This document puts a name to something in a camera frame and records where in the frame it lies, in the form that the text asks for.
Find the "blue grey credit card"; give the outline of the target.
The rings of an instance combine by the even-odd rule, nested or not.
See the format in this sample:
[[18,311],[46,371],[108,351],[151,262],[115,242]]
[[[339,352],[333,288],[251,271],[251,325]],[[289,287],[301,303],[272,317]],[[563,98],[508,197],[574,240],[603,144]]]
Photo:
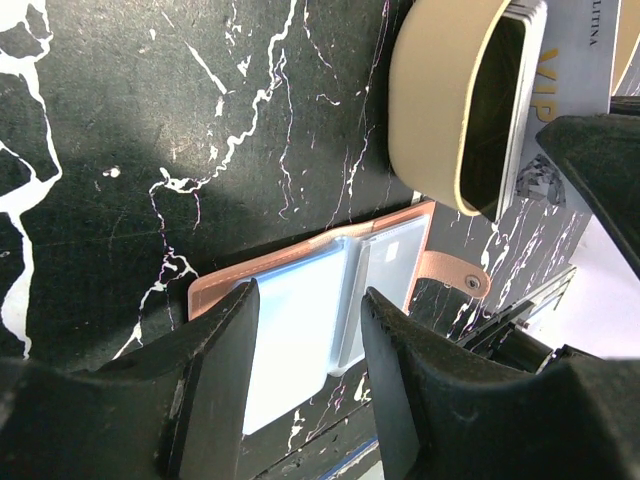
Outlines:
[[405,306],[429,223],[428,214],[420,215],[359,238],[350,248],[344,318],[334,340],[330,375],[338,377],[364,358],[360,303],[367,288],[377,289],[398,308]]

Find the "pink leather card holder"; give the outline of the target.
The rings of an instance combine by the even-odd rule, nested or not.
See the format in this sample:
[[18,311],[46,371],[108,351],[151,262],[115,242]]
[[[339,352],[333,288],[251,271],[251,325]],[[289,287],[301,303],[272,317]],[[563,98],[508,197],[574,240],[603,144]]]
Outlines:
[[427,249],[435,204],[422,202],[362,223],[327,230],[290,247],[197,279],[188,290],[188,317],[195,319],[242,282],[256,280],[259,320],[243,432],[251,435],[318,393],[344,318],[350,248],[368,234],[428,214],[423,252],[405,306],[420,279],[433,279],[482,299],[489,275],[458,257]]

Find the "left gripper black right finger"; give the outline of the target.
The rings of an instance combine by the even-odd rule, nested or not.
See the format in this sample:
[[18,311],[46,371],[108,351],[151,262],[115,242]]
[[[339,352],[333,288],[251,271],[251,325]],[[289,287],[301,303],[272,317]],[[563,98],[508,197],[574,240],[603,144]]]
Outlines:
[[406,316],[378,290],[361,329],[388,479],[635,479],[639,364],[512,369]]

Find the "white VIP credit card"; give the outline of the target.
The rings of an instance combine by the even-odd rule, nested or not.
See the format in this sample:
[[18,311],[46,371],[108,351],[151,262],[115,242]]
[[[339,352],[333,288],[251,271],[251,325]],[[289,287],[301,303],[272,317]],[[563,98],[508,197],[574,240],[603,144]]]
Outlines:
[[559,116],[609,111],[620,3],[549,1],[516,179],[520,197],[581,213],[589,207],[537,143]]

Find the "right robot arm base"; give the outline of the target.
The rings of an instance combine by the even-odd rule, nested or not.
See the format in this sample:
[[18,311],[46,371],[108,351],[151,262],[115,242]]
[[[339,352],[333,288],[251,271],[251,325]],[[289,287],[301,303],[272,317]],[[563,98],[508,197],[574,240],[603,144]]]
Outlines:
[[573,266],[565,268],[456,344],[483,358],[532,374],[562,360],[590,358],[590,353],[567,344],[552,348],[528,333],[531,324],[556,310],[575,272]]

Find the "beige wooden tray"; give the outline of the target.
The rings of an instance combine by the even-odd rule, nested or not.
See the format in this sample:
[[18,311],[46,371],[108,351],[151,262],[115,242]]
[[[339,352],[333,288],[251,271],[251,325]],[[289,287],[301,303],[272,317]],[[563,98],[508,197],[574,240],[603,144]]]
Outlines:
[[[396,40],[388,148],[411,189],[497,222],[516,194],[549,1],[418,1]],[[612,96],[639,46],[639,5],[620,3]]]

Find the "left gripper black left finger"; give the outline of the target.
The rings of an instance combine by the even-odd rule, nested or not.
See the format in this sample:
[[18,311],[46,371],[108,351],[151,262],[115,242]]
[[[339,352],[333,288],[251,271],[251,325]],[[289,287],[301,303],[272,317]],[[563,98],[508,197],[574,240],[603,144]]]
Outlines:
[[5,479],[231,479],[259,313],[255,281],[96,371],[1,361]]

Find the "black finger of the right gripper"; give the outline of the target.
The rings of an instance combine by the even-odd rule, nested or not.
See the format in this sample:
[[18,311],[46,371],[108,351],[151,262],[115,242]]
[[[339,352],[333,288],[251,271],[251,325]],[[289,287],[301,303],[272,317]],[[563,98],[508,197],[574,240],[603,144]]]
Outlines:
[[630,268],[639,272],[639,118],[561,116],[536,134]]

